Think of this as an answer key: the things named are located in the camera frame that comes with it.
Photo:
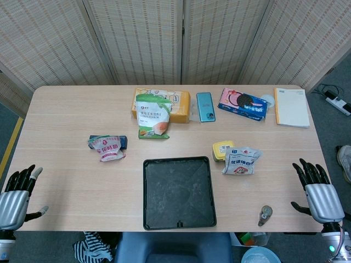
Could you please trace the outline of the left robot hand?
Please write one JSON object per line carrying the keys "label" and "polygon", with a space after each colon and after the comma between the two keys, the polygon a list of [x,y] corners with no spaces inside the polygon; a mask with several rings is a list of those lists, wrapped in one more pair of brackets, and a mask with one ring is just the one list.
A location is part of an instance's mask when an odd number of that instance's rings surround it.
{"label": "left robot hand", "polygon": [[49,207],[44,206],[35,213],[27,213],[30,197],[36,181],[43,171],[35,165],[14,172],[0,194],[0,231],[16,231],[23,223],[44,215]]}

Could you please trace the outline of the white red snack bag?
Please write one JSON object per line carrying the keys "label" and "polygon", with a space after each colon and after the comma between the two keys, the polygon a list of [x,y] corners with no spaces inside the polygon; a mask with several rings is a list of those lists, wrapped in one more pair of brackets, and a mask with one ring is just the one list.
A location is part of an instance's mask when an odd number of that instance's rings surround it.
{"label": "white red snack bag", "polygon": [[251,175],[254,174],[254,163],[262,152],[250,147],[230,147],[225,153],[225,167],[222,174]]}

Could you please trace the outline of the black square tray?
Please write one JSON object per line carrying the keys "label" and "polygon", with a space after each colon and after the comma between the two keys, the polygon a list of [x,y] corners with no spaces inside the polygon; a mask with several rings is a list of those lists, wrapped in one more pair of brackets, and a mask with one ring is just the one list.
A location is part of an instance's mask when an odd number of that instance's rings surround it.
{"label": "black square tray", "polygon": [[217,224],[206,156],[147,159],[143,163],[143,228],[147,231]]}

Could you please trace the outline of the green white snack pouch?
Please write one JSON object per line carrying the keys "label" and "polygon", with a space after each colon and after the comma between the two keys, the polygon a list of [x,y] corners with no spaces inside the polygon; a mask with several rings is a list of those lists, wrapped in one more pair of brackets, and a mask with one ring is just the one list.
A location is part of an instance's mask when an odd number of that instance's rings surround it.
{"label": "green white snack pouch", "polygon": [[154,94],[136,96],[136,112],[140,139],[169,139],[167,134],[172,104]]}

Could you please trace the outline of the grey sneaker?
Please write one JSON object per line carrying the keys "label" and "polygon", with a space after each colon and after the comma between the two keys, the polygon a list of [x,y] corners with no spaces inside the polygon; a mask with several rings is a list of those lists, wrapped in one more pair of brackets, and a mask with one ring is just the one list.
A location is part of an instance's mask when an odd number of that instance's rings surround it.
{"label": "grey sneaker", "polygon": [[351,145],[344,145],[337,150],[337,162],[343,169],[343,176],[351,184]]}

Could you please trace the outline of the colourful puzzle cube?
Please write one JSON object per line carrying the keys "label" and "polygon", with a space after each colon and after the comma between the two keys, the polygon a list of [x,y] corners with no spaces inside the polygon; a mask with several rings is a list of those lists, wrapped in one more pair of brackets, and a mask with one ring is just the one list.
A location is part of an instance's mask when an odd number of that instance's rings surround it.
{"label": "colourful puzzle cube", "polygon": [[254,245],[254,239],[251,237],[251,234],[249,232],[239,233],[238,240],[239,240],[240,244],[242,244],[244,246],[253,246]]}

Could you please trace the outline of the black white striped cloth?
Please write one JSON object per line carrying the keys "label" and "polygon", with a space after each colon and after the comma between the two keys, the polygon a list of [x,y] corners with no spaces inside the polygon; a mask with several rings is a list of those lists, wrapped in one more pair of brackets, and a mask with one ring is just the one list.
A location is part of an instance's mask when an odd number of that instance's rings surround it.
{"label": "black white striped cloth", "polygon": [[112,250],[97,232],[84,231],[84,240],[73,244],[74,256],[79,263],[111,263]]}

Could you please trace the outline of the white notebook yellow spine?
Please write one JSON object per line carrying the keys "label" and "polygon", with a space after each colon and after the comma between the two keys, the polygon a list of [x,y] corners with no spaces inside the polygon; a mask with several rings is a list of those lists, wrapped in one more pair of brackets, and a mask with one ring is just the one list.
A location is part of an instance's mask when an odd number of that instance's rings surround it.
{"label": "white notebook yellow spine", "polygon": [[309,128],[309,116],[303,89],[275,88],[275,112],[278,125]]}

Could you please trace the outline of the round translucent lid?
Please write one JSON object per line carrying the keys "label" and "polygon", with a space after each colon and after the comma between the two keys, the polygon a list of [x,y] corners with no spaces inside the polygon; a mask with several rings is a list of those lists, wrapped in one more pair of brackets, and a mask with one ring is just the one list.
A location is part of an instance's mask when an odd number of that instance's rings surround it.
{"label": "round translucent lid", "polygon": [[273,96],[269,94],[264,94],[261,96],[261,99],[267,102],[267,108],[272,108],[275,106],[275,99]]}

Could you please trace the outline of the yellow-lidded green container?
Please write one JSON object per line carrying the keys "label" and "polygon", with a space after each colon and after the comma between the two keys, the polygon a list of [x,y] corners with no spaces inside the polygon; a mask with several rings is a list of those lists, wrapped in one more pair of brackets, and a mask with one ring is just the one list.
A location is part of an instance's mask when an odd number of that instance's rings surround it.
{"label": "yellow-lidded green container", "polygon": [[231,140],[216,142],[212,145],[212,156],[215,162],[221,162],[225,160],[227,148],[234,147],[234,143]]}

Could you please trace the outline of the dark blue box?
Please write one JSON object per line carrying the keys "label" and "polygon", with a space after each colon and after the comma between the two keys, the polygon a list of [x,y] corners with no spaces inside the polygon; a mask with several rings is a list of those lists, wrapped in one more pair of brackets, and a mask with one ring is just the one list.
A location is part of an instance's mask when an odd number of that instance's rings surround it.
{"label": "dark blue box", "polygon": [[[89,136],[89,140],[88,140],[88,146],[91,150],[94,149],[93,145],[92,145],[92,140],[94,138],[100,137],[100,135],[90,135]],[[126,150],[127,149],[127,144],[128,144],[128,139],[126,136],[121,135],[119,136],[120,138],[120,142],[121,142],[121,150]]]}

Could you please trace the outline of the teal smartphone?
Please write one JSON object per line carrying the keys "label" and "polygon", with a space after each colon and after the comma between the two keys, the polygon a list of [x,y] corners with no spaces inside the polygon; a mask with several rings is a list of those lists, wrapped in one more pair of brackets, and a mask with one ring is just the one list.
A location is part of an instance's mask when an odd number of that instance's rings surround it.
{"label": "teal smartphone", "polygon": [[215,122],[216,116],[214,112],[211,93],[197,93],[196,99],[200,122]]}

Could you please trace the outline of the blue chair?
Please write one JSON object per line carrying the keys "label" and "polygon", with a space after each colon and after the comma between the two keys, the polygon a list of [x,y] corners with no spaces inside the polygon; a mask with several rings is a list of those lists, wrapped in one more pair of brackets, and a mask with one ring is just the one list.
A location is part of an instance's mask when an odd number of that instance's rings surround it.
{"label": "blue chair", "polygon": [[124,232],[114,263],[233,263],[230,234]]}

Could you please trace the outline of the yellow tissue pack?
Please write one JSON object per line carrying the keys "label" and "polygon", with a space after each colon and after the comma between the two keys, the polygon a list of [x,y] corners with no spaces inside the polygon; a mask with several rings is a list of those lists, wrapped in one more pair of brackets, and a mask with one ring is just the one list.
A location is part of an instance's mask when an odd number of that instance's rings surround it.
{"label": "yellow tissue pack", "polygon": [[163,90],[155,88],[136,88],[131,107],[132,115],[137,117],[136,96],[139,94],[153,94],[171,102],[170,123],[188,123],[190,116],[190,93],[184,91]]}

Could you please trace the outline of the woven folding screen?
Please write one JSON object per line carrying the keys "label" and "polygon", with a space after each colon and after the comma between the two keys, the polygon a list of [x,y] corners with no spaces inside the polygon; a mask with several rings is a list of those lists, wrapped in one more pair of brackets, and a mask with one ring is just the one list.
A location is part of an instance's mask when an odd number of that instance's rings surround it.
{"label": "woven folding screen", "polygon": [[351,0],[0,0],[0,103],[45,85],[283,84],[351,51]]}

